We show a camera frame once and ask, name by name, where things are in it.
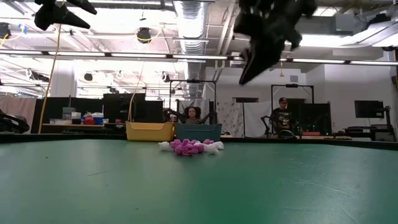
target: white plush toy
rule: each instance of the white plush toy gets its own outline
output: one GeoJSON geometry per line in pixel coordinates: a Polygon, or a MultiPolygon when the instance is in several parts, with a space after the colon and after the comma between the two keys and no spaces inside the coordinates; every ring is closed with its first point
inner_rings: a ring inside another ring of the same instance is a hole
{"type": "Polygon", "coordinates": [[[168,142],[160,142],[159,147],[161,151],[173,151],[168,142]]]}
{"type": "Polygon", "coordinates": [[[215,146],[217,147],[218,150],[224,149],[224,143],[222,143],[222,142],[214,142],[214,143],[211,144],[211,145],[215,145],[215,146]]]}
{"type": "Polygon", "coordinates": [[[196,142],[195,145],[202,145],[205,148],[205,152],[208,152],[209,154],[218,154],[218,149],[216,144],[203,144],[196,142]]]}

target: blue container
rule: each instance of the blue container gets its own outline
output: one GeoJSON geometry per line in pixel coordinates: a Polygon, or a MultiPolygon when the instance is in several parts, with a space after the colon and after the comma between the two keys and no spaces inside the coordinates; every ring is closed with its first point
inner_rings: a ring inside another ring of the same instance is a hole
{"type": "Polygon", "coordinates": [[[203,142],[206,139],[219,141],[222,124],[175,124],[175,135],[179,140],[189,139],[203,142]]]}
{"type": "Polygon", "coordinates": [[[102,125],[104,124],[104,118],[93,118],[95,125],[102,125]]]}

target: white wall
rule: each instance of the white wall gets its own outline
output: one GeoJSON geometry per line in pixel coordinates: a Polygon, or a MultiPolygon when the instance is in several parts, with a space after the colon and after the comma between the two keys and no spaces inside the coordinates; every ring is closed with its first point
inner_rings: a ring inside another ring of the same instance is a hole
{"type": "MultiPolygon", "coordinates": [[[[210,79],[213,76],[214,68],[206,68],[206,79],[210,79]]],[[[218,101],[229,101],[232,102],[234,97],[251,97],[259,98],[260,102],[266,102],[271,100],[271,85],[272,84],[288,84],[290,82],[291,75],[298,75],[297,84],[306,84],[306,76],[301,73],[299,69],[283,69],[284,77],[280,76],[280,69],[273,71],[266,71],[256,77],[253,81],[247,85],[240,86],[239,78],[242,74],[242,68],[225,68],[220,75],[217,83],[217,100],[218,101]]],[[[285,87],[274,87],[274,106],[277,105],[277,101],[280,97],[287,98],[305,98],[310,99],[311,96],[302,88],[285,88],[285,87]]],[[[205,90],[205,98],[213,100],[213,92],[207,88],[205,90]]]]}
{"type": "Polygon", "coordinates": [[[382,100],[384,106],[392,107],[392,124],[397,127],[389,67],[321,65],[307,73],[307,83],[315,86],[316,103],[330,101],[333,132],[348,126],[386,123],[385,119],[356,118],[355,100],[382,100]]]}
{"type": "Polygon", "coordinates": [[[314,86],[316,103],[324,103],[325,100],[325,65],[320,65],[306,74],[307,85],[314,86]]]}

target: dark hair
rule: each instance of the dark hair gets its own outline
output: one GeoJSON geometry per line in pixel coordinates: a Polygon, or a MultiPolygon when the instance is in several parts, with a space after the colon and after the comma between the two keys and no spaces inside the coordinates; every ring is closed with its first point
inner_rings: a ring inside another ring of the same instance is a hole
{"type": "Polygon", "coordinates": [[[201,109],[199,107],[195,107],[195,106],[186,107],[184,109],[185,116],[187,118],[189,118],[189,109],[191,109],[191,108],[195,109],[195,113],[196,113],[195,117],[196,117],[196,119],[199,119],[200,118],[201,109]]]}
{"type": "Polygon", "coordinates": [[[279,103],[282,102],[282,101],[284,101],[284,100],[287,101],[286,97],[281,97],[281,98],[279,98],[279,103]]]}

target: robot claw finger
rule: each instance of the robot claw finger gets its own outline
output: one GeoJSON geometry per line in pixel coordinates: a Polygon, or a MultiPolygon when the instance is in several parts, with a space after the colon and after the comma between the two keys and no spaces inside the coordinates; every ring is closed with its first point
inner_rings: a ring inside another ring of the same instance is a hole
{"type": "Polygon", "coordinates": [[[318,6],[315,0],[239,0],[239,7],[234,32],[251,38],[241,52],[245,65],[239,84],[245,85],[279,61],[286,40],[291,50],[300,45],[295,26],[302,15],[310,19],[318,6]]]}

